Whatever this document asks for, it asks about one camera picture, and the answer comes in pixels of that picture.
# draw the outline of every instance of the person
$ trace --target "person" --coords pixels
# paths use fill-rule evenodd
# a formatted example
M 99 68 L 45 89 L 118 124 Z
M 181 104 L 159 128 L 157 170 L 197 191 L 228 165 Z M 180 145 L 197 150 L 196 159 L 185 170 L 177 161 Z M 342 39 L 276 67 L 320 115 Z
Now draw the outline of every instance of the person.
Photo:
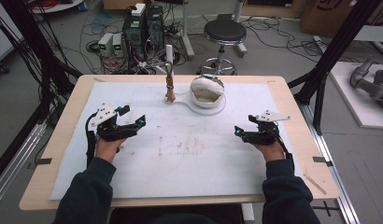
M 84 172 L 73 178 L 57 209 L 55 224 L 107 222 L 113 195 L 110 182 L 116 172 L 112 163 L 117 148 L 124 141 L 97 140 L 95 157 Z M 266 161 L 267 179 L 262 183 L 266 202 L 262 223 L 319 223 L 310 206 L 313 196 L 303 179 L 293 174 L 292 163 L 285 160 L 281 145 L 275 142 L 270 146 L 254 146 L 261 151 Z M 194 218 L 201 222 L 187 220 L 187 223 L 215 223 L 201 216 Z M 167 219 L 158 222 L 169 223 Z M 180 224 L 182 220 L 171 223 Z

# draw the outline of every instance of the stool base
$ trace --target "stool base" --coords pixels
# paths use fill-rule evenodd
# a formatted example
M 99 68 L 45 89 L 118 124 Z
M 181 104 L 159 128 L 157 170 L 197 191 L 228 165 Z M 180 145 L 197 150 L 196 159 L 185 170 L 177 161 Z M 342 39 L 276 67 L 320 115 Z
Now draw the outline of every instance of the stool base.
M 237 69 L 235 65 L 227 59 L 218 60 L 218 58 L 211 58 L 206 60 L 198 69 L 197 75 L 201 74 L 236 76 Z

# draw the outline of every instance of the dark sleeve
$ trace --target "dark sleeve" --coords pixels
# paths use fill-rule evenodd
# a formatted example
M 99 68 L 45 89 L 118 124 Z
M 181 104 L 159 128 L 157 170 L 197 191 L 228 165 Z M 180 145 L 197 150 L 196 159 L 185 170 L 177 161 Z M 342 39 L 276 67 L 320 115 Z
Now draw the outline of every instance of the dark sleeve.
M 267 179 L 262 184 L 266 203 L 262 223 L 319 223 L 310 203 L 313 200 L 302 178 L 293 174 L 291 161 L 266 163 Z
M 115 172 L 108 161 L 93 158 L 90 166 L 73 178 L 54 223 L 106 223 L 113 196 L 110 182 Z

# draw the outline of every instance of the cardboard box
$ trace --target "cardboard box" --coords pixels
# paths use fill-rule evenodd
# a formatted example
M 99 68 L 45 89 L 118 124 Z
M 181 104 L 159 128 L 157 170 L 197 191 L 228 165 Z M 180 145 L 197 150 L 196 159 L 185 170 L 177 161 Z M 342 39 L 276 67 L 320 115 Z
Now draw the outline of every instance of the cardboard box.
M 103 0 L 104 9 L 107 10 L 118 10 L 127 9 L 127 7 L 134 7 L 136 3 L 145 3 L 144 0 Z
M 334 37 L 352 10 L 349 1 L 307 1 L 300 24 L 303 33 Z
M 293 0 L 291 7 L 272 7 L 249 5 L 245 2 L 241 14 L 243 16 L 261 16 L 278 18 L 300 18 L 305 9 L 306 0 Z

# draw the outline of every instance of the power supply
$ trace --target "power supply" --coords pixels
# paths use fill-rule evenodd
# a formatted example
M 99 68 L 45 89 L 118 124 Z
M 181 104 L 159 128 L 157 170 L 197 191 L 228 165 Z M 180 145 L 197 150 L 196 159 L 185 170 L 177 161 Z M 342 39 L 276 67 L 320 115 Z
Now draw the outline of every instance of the power supply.
M 163 49 L 163 7 L 149 7 L 147 12 L 147 21 L 149 28 L 150 47 L 154 48 L 155 50 Z
M 124 44 L 122 34 L 113 35 L 113 51 L 116 57 L 124 57 Z
M 105 34 L 98 42 L 98 47 L 101 50 L 103 57 L 110 57 L 113 53 L 113 34 Z

